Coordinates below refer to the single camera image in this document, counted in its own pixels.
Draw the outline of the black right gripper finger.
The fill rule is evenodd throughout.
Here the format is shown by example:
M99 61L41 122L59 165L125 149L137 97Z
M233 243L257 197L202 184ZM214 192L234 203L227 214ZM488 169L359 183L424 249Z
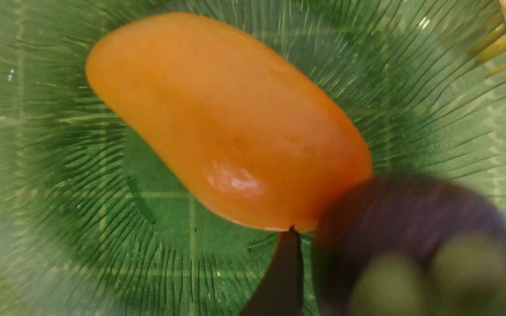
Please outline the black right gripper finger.
M280 232L271 264L242 316L301 316L304 307L304 262L300 234L292 226Z

